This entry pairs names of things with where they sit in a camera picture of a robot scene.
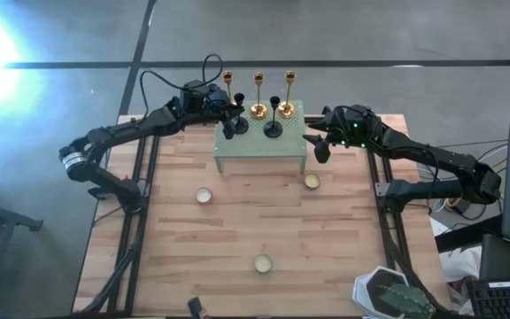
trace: robotic arm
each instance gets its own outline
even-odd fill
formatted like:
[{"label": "robotic arm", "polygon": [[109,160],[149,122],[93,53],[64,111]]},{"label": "robotic arm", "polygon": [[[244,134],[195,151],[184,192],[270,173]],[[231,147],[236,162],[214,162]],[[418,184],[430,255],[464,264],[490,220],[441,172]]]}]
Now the robotic arm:
[{"label": "robotic arm", "polygon": [[488,165],[478,162],[471,155],[417,143],[384,124],[368,107],[337,106],[332,111],[326,106],[322,114],[322,120],[309,124],[308,127],[326,132],[326,137],[304,136],[304,139],[315,145],[314,154],[320,163],[328,161],[330,144],[340,144],[345,148],[367,148],[392,160],[408,159],[438,167],[458,177],[458,180],[434,184],[397,180],[391,184],[376,185],[377,194],[399,211],[412,199],[463,197],[471,203],[487,205],[500,196],[501,177]]},{"label": "robotic arm", "polygon": [[232,105],[227,93],[215,84],[207,86],[195,80],[188,82],[184,88],[191,89],[183,89],[180,98],[171,98],[147,117],[92,129],[86,136],[60,149],[59,157],[68,177],[77,182],[93,182],[116,195],[126,211],[139,211],[143,203],[136,182],[127,178],[121,180],[99,166],[100,160],[110,148],[146,136],[171,136],[188,125],[212,121],[224,124],[223,131],[227,139],[233,138],[235,134],[232,119],[243,112],[243,107]]}]

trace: black candlestick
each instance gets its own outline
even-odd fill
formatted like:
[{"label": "black candlestick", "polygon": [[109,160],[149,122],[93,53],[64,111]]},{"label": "black candlestick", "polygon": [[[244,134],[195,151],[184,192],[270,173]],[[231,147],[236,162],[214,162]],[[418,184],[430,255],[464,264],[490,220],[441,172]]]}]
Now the black candlestick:
[{"label": "black candlestick", "polygon": [[[245,95],[241,93],[236,93],[234,95],[234,100],[236,101],[237,106],[243,105],[244,99]],[[236,126],[236,134],[244,134],[249,129],[249,122],[241,115],[237,115],[237,117],[231,121]]]},{"label": "black candlestick", "polygon": [[276,108],[279,107],[279,103],[281,103],[281,99],[279,97],[271,97],[270,101],[271,107],[273,107],[273,120],[265,123],[263,132],[265,132],[267,137],[277,138],[282,134],[282,125],[274,120],[274,115],[276,114]]}]

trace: butcher block tabletop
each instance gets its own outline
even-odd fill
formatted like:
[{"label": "butcher block tabletop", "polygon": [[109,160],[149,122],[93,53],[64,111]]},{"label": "butcher block tabletop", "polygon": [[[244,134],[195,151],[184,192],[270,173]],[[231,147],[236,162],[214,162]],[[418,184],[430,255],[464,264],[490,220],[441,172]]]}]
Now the butcher block tabletop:
[{"label": "butcher block tabletop", "polygon": [[[381,117],[406,133],[403,115]],[[228,159],[221,175],[213,131],[187,127],[160,138],[133,314],[189,315],[187,301],[199,296],[213,316],[363,315],[352,301],[354,280],[385,266],[366,151],[330,147],[328,163],[319,164],[308,147],[306,173],[321,179],[309,191],[296,159]],[[131,176],[136,149],[137,141],[113,148],[107,169]],[[142,176],[148,158],[146,152]],[[396,179],[418,181],[413,162],[391,165]],[[208,205],[196,201],[201,187],[212,190]],[[96,219],[118,206],[116,199],[100,201]],[[408,206],[403,220],[416,274],[448,306],[426,208]],[[92,229],[73,310],[87,306],[112,273],[122,221],[118,211]],[[273,262],[266,274],[254,268],[261,253]]]}]

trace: green platform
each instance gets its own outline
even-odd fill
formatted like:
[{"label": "green platform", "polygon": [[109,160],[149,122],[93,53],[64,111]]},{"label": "green platform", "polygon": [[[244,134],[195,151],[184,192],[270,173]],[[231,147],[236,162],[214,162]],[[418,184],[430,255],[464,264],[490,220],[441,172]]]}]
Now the green platform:
[{"label": "green platform", "polygon": [[215,143],[213,157],[218,171],[223,173],[225,159],[254,159],[254,158],[298,158],[300,173],[305,172],[306,140],[305,114],[302,101],[290,101],[297,108],[297,113],[290,119],[283,119],[276,114],[276,120],[282,124],[282,135],[269,138],[263,133],[263,126],[273,119],[273,109],[269,106],[268,116],[263,120],[255,120],[249,114],[249,108],[255,101],[245,101],[243,116],[249,122],[249,130],[245,134],[236,134],[231,140],[223,136],[222,125],[218,123],[215,129]]}]

